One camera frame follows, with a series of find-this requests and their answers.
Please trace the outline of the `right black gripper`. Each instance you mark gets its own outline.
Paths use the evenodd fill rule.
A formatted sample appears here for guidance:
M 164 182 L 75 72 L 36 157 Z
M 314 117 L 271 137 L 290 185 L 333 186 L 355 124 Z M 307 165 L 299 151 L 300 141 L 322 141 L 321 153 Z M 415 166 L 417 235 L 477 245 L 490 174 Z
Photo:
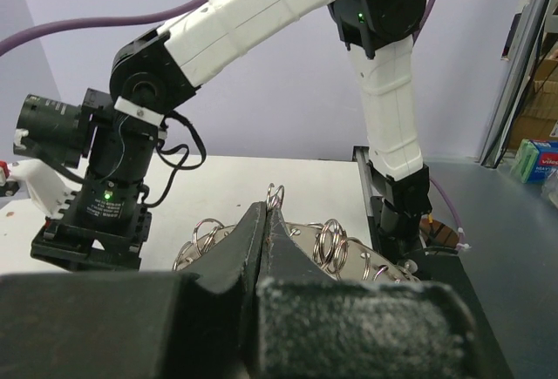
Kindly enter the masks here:
M 30 156 L 78 183 L 48 216 L 31 257 L 67 271 L 140 268 L 152 215 L 140 204 L 158 129 L 89 89 L 81 105 L 30 97 Z

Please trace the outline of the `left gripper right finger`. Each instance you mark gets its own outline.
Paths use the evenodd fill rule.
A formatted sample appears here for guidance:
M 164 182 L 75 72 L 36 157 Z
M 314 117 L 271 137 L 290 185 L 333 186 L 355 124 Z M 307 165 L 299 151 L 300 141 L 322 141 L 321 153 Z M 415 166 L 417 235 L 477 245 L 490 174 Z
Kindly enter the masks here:
M 448 286 L 331 279 L 268 214 L 255 289 L 258 378 L 476 378 L 472 315 Z

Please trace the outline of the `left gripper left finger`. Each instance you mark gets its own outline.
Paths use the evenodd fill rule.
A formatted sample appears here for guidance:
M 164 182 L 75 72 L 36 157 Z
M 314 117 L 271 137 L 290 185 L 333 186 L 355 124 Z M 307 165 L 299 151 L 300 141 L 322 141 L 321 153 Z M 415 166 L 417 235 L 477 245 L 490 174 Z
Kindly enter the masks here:
M 222 378 L 251 355 L 267 212 L 177 272 L 1 280 L 4 378 Z

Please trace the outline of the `metal disc keyring holder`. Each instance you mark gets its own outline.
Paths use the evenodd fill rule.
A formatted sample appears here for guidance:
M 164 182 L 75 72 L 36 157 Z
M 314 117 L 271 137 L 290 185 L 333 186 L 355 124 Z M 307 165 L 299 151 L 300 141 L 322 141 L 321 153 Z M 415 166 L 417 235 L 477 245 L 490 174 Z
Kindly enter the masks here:
M 233 224 L 200 220 L 174 257 L 172 270 L 196 274 L 206 288 L 219 291 L 236 283 L 246 294 L 274 281 L 422 288 L 407 267 L 347 234 L 335 218 L 306 224 L 286 221 L 284 190 L 283 185 L 270 185 L 267 198 Z

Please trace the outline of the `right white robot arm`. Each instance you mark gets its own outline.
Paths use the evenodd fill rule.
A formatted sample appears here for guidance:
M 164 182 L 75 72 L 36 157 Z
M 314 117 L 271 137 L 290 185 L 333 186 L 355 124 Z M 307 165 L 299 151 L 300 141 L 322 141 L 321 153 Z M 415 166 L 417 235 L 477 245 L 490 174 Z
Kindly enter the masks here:
M 189 0 L 1 0 L 1 32 L 9 36 L 61 19 L 134 16 Z M 117 50 L 143 27 L 67 31 L 25 44 L 1 58 L 1 156 L 12 140 L 26 95 L 69 104 L 88 88 L 106 91 Z M 297 223 L 338 220 L 368 240 L 368 223 L 352 149 L 366 141 L 357 76 L 329 12 L 316 10 L 234 61 L 180 112 L 199 131 L 208 159 L 179 173 L 153 211 L 142 268 L 169 269 L 195 224 L 238 221 L 284 186 L 283 214 Z

